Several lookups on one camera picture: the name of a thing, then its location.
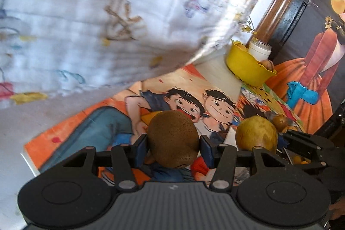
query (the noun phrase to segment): plastic container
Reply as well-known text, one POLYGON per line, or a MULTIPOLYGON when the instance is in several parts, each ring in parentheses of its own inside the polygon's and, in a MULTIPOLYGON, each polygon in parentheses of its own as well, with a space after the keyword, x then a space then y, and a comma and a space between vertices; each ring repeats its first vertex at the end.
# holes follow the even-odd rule
POLYGON ((268 59, 271 52, 272 47, 267 43, 260 40, 252 40, 249 42, 248 53, 253 55, 253 57, 259 62, 268 59))
POLYGON ((238 45, 240 42, 233 42, 229 54, 226 58, 226 64, 231 72, 245 83, 260 87, 272 76, 277 75, 276 71, 269 71, 263 65, 260 65, 256 59, 242 50, 238 45))

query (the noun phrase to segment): cartoon boy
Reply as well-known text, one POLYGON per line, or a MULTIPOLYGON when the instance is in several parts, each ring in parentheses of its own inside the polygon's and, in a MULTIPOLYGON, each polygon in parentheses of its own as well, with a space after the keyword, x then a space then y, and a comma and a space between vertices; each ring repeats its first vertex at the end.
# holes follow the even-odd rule
POLYGON ((134 135, 145 134, 147 125, 140 120, 140 108, 151 112, 178 110, 184 113, 194 123, 204 115, 205 109, 194 96, 182 89, 172 88, 166 94, 156 94, 151 91, 140 92, 140 96, 129 96, 125 99, 126 109, 132 121, 134 135))
POLYGON ((203 94, 205 117, 196 124, 200 135, 207 135, 216 144, 222 143, 227 135, 235 110, 233 103, 218 90, 205 90, 203 94))

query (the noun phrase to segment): curtain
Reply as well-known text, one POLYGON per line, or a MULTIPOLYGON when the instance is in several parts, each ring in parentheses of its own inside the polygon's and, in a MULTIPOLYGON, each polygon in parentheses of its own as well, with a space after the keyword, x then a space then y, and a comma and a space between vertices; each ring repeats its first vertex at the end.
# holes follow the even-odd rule
POLYGON ((174 71, 226 45, 257 1, 0 0, 0 108, 174 71))

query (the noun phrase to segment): patterned fabric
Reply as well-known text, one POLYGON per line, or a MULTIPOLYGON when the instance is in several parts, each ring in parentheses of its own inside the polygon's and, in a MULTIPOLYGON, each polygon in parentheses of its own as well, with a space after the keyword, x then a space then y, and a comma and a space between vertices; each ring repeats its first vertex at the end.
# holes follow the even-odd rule
POLYGON ((174 71, 229 42, 257 0, 0 0, 0 108, 174 71))

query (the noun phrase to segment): blue glove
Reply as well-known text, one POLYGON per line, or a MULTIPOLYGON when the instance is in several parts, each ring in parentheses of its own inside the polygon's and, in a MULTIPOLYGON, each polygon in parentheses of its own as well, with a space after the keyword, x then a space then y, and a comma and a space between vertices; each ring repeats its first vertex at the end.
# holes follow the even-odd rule
POLYGON ((300 99, 310 104, 316 104, 319 100, 319 94, 316 91, 309 90, 307 87, 302 86, 299 82, 291 81, 287 83, 289 89, 287 90, 286 104, 293 109, 300 99))

